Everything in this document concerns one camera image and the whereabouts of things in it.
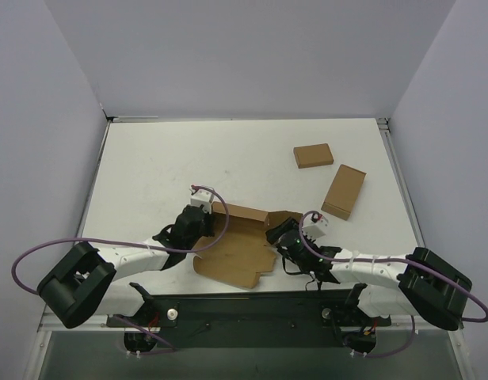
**white arm segment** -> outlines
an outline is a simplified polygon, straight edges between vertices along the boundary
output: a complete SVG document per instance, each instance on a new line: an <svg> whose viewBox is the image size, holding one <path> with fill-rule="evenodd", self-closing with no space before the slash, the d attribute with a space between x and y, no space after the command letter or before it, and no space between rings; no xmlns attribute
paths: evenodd
<svg viewBox="0 0 488 380"><path fill-rule="evenodd" d="M162 246L153 239L141 241L140 244ZM161 271L169 258L167 252L153 251L152 249L104 246L98 249L101 258L107 263L114 264L114 268L117 270L113 281L136 273Z"/></svg>
<svg viewBox="0 0 488 380"><path fill-rule="evenodd" d="M373 256L343 249L336 259L365 258L370 260L389 258ZM404 259L406 255L395 256ZM418 315L410 301L399 290L397 275L404 273L407 265L402 263L333 263L330 273L340 283L366 283L360 294L358 308L369 317L389 315Z"/></svg>
<svg viewBox="0 0 488 380"><path fill-rule="evenodd" d="M128 281L111 283L94 315L121 314L132 317L143 305L143 298Z"/></svg>

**white table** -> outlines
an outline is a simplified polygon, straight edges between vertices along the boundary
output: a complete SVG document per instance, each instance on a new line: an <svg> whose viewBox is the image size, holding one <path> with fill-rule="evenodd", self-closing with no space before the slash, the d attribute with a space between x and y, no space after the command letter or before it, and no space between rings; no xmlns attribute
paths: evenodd
<svg viewBox="0 0 488 380"><path fill-rule="evenodd" d="M334 164L297 169L293 147L316 143L329 143ZM330 234L318 242L371 254L412 252L414 232L374 119L113 123L83 236L145 240L181 213L190 184L212 186L242 206L319 210L340 164L367 176L350 219L326 214ZM286 275L277 260L253 291L303 290L309 279ZM190 255L164 272L120 281L152 294L242 291L197 275Z"/></svg>

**white wall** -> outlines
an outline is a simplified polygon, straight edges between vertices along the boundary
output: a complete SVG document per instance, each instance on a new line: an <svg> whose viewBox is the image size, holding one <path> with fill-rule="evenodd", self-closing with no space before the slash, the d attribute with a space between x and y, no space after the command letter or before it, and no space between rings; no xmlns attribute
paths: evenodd
<svg viewBox="0 0 488 380"><path fill-rule="evenodd" d="M46 0L110 116L389 116L454 0Z"/></svg>
<svg viewBox="0 0 488 380"><path fill-rule="evenodd" d="M13 259L73 236L105 118L41 0L0 0L0 379L22 378L44 304ZM36 287L66 247L19 269Z"/></svg>
<svg viewBox="0 0 488 380"><path fill-rule="evenodd" d="M426 244L488 304L488 0L458 0L391 120ZM481 315L474 307L469 314ZM488 379L488 324L468 325Z"/></svg>

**small cardboard box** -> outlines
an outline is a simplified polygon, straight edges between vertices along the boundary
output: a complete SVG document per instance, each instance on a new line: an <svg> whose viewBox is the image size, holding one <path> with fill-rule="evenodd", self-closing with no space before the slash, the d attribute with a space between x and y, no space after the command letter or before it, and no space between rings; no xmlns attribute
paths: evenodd
<svg viewBox="0 0 488 380"><path fill-rule="evenodd" d="M339 166L336 177L323 201L322 210L348 220L355 205L365 173L346 165Z"/></svg>
<svg viewBox="0 0 488 380"><path fill-rule="evenodd" d="M265 231L279 226L286 218L300 220L302 214L290 211L267 212L228 204L230 224L225 236L211 249L202 251L193 259L193 268L199 275L229 283L236 287L256 287L260 275L272 272L276 253L265 239ZM221 203L212 204L215 216L214 237L203 237L196 248L213 242L225 223L225 210Z"/></svg>
<svg viewBox="0 0 488 380"><path fill-rule="evenodd" d="M295 155L299 169L332 165L334 163L334 157L332 157L332 152L330 152L329 144L297 146L293 148L293 154Z"/></svg>

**brown cardboard box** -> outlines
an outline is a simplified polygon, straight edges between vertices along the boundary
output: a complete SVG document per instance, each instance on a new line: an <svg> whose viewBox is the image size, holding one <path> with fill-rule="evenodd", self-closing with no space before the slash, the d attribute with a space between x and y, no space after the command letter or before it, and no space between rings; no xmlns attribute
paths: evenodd
<svg viewBox="0 0 488 380"><path fill-rule="evenodd" d="M346 165L339 166L336 177L325 197L322 210L348 220L355 205L365 173Z"/></svg>
<svg viewBox="0 0 488 380"><path fill-rule="evenodd" d="M334 163L329 144L297 146L293 148L293 154L299 169L332 165Z"/></svg>
<svg viewBox="0 0 488 380"><path fill-rule="evenodd" d="M230 224L225 236L211 249L193 259L199 275L236 287L256 287L260 275L272 272L276 254L265 240L265 231L279 226L287 217L300 220L302 214L289 211L267 212L228 204ZM225 210L221 203L212 204L215 236L203 237L197 248L210 244L223 230Z"/></svg>

